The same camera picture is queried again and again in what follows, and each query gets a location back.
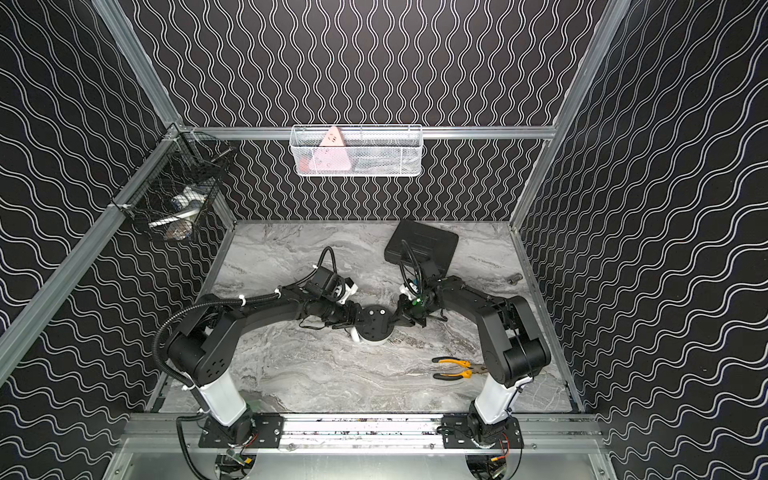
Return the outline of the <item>white twin-bell alarm clock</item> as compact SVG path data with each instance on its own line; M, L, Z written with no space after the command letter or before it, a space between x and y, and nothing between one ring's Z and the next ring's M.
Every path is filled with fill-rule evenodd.
M371 304L358 309L349 334L356 343L381 343L394 332L393 313L383 305Z

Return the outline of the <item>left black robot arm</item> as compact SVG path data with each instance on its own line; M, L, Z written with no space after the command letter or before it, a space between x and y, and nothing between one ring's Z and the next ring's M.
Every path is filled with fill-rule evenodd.
M219 426L242 424L250 409L230 372L241 338L273 324L310 317L317 327L356 326L361 306L350 297L357 286L338 270L335 252L326 246L310 273L259 296L209 295L171 316L153 338L152 356L170 378L191 389Z

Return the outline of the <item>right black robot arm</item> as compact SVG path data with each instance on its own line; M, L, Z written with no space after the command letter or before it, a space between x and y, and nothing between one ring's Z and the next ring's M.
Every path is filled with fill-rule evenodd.
M431 314L452 311L476 326L488 377L470 405L468 422L475 437L499 431L516 395L551 361L529 303L521 296L485 293L455 275L441 276L432 261L419 261L405 240L399 268L405 291L396 323L424 326Z

